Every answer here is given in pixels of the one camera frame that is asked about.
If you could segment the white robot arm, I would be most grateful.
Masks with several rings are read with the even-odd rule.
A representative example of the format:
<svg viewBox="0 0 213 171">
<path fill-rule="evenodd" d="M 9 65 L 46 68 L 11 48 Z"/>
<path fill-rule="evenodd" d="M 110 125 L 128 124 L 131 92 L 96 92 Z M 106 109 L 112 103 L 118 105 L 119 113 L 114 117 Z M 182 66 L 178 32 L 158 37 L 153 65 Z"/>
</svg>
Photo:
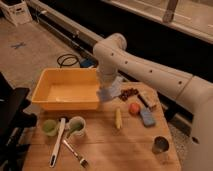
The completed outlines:
<svg viewBox="0 0 213 171">
<path fill-rule="evenodd" d="M 99 99 L 109 101 L 120 94 L 116 80 L 122 71 L 144 82 L 193 114 L 188 153 L 182 171 L 213 171 L 213 83 L 198 76 L 136 57 L 126 51 L 127 41 L 114 33 L 97 42 Z"/>
</svg>

